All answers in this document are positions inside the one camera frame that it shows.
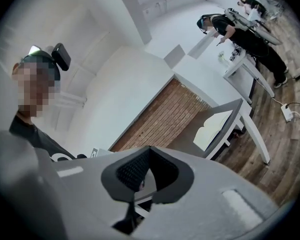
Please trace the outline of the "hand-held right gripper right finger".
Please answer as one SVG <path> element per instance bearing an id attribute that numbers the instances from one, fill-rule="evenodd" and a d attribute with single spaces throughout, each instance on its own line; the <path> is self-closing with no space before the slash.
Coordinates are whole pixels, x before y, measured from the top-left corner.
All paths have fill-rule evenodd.
<path id="1" fill-rule="evenodd" d="M 149 168 L 156 186 L 156 192 L 152 196 L 154 204 L 175 203 L 193 185 L 194 172 L 191 167 L 156 147 L 149 149 Z"/>

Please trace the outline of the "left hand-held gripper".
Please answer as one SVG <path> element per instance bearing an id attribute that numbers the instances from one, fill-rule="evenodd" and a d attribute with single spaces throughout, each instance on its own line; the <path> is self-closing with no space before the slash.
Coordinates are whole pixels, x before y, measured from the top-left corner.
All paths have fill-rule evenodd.
<path id="1" fill-rule="evenodd" d="M 95 157 L 101 157 L 101 156 L 109 155 L 109 154 L 112 154 L 112 153 L 113 152 L 111 152 L 109 150 L 102 149 L 102 148 L 100 148 L 100 149 L 93 148 L 89 155 L 78 154 L 76 156 L 76 159 L 95 158 Z"/>

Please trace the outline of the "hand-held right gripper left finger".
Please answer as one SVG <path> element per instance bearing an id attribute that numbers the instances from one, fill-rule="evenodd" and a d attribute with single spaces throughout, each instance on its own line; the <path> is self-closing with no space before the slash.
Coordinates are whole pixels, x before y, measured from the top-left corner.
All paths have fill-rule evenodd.
<path id="1" fill-rule="evenodd" d="M 132 203 L 150 169 L 150 147 L 145 146 L 107 166 L 101 183 L 115 201 Z"/>

